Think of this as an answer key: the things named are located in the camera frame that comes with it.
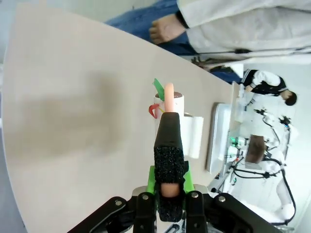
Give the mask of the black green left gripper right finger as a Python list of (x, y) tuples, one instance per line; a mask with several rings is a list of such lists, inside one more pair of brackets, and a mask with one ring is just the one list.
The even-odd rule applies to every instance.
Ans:
[(275, 227), (228, 193), (215, 197), (204, 185), (193, 184), (190, 166), (184, 163), (185, 220), (187, 233), (274, 233)]

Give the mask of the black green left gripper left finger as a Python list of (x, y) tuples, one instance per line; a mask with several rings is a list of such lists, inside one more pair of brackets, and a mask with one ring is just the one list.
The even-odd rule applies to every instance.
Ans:
[(135, 188), (129, 200), (112, 197), (69, 230), (70, 233), (156, 232), (155, 167), (146, 186)]

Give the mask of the person's hand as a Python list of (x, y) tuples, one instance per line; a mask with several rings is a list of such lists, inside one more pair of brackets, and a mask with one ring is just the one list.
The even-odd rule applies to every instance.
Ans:
[(153, 21), (149, 29), (150, 38), (154, 44), (170, 42), (185, 31), (186, 28), (175, 14), (170, 14)]

